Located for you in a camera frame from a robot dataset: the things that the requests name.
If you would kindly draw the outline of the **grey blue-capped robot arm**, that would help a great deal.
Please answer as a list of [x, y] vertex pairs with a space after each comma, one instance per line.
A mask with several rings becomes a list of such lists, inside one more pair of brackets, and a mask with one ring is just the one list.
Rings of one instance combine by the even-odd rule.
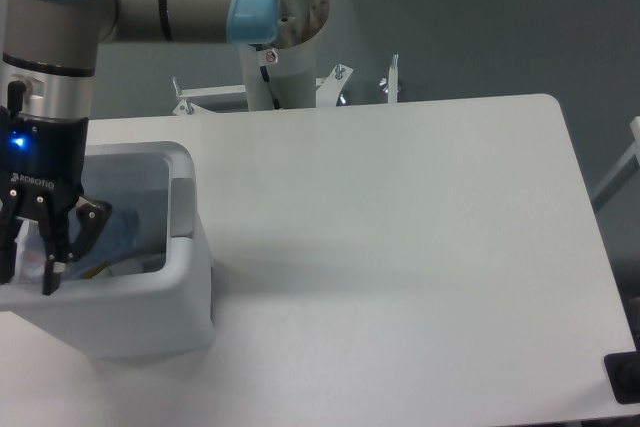
[[8, 0], [1, 59], [1, 280], [24, 222], [53, 293], [95, 245], [112, 208], [82, 185], [98, 47], [113, 42], [266, 44], [279, 0]]

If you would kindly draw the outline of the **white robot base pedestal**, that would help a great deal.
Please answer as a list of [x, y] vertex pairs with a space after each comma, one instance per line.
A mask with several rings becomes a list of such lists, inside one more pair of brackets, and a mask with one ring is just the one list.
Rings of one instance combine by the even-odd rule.
[[329, 12], [329, 0], [279, 0], [276, 40], [239, 47], [249, 110], [316, 105], [316, 44]]

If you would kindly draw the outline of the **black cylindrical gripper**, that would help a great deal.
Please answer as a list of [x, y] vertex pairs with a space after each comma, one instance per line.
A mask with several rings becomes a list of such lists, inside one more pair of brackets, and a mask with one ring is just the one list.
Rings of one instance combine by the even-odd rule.
[[[1, 106], [1, 283], [15, 275], [18, 218], [39, 218], [45, 248], [42, 294], [49, 296], [59, 288], [67, 265], [96, 244], [113, 208], [83, 197], [89, 120], [28, 114], [24, 80], [11, 80], [6, 93]], [[69, 234], [72, 209], [79, 224], [74, 239]]]

